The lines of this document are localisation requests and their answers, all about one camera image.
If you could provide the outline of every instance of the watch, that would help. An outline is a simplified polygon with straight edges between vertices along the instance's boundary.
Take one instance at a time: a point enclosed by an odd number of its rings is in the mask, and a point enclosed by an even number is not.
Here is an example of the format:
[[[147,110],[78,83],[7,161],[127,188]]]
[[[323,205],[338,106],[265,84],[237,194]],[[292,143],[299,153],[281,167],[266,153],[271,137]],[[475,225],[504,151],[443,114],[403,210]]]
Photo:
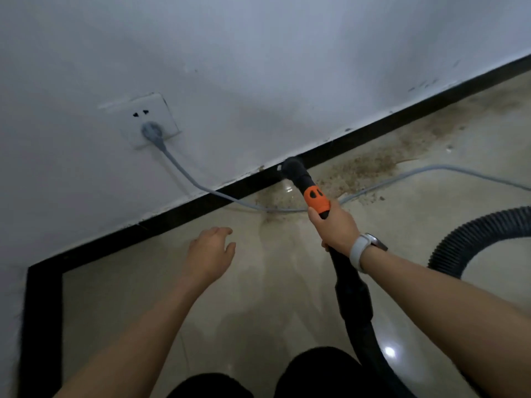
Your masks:
[[[362,274],[365,274],[365,271],[363,271],[363,268],[360,265],[360,257],[368,246],[376,246],[385,252],[387,251],[387,246],[380,240],[376,239],[372,234],[360,234],[350,249],[349,258],[352,266]]]

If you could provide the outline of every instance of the wall outlet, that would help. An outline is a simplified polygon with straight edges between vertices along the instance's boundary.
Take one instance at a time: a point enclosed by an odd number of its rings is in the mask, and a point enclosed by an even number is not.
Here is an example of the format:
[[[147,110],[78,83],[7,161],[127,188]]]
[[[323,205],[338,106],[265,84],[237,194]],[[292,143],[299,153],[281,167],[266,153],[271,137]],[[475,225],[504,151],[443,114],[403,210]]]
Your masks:
[[[135,149],[151,144],[140,129],[146,121],[155,121],[162,127],[163,138],[180,133],[168,105],[160,93],[150,93],[127,102],[108,104],[103,107],[123,138]]]

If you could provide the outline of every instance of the forearm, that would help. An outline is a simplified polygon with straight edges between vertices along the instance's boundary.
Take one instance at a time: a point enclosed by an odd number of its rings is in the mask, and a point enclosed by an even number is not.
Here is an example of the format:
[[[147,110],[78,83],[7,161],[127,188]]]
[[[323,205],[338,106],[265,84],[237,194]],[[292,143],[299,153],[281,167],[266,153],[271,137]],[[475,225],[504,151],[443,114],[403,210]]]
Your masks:
[[[369,247],[363,269],[408,317],[492,396],[531,391],[531,319],[508,302]]]
[[[184,318],[205,286],[181,277],[172,291],[57,393],[58,398],[148,397]]]

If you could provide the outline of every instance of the wet floor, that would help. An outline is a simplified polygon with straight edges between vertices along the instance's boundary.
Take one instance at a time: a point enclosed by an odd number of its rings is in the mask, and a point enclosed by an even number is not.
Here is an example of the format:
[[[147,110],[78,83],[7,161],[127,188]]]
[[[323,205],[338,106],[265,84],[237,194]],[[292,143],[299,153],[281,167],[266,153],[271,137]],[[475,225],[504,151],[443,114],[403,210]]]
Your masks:
[[[435,163],[531,184],[531,74],[450,105],[310,170],[330,197]],[[303,207],[288,181],[246,200]],[[459,173],[427,172],[348,202],[362,232],[426,265],[455,227],[529,205],[531,193]],[[353,354],[335,300],[330,258],[304,213],[265,214],[231,204],[64,275],[64,375],[147,310],[169,288],[189,241],[230,226],[237,253],[227,273],[196,302],[153,397],[190,375],[220,371],[256,397],[272,396],[294,356],[334,346]],[[464,280],[531,313],[531,241],[498,243],[471,262]],[[452,363],[370,279],[373,325],[390,365],[419,397],[473,397]]]

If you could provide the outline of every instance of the hand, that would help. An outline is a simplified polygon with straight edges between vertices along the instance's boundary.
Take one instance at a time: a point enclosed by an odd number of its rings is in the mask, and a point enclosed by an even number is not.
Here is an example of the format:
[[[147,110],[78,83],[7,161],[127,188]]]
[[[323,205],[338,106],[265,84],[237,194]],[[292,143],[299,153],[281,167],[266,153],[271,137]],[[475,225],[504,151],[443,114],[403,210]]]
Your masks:
[[[327,251],[327,247],[330,246],[341,254],[349,256],[352,245],[360,236],[360,231],[352,215],[343,210],[337,200],[330,201],[328,218],[321,219],[312,207],[308,208],[308,217],[321,236],[322,246]]]
[[[229,227],[212,227],[201,232],[188,247],[183,275],[191,277],[203,287],[218,280],[229,268],[236,253],[236,243],[229,243],[225,249],[225,239],[233,231]]]

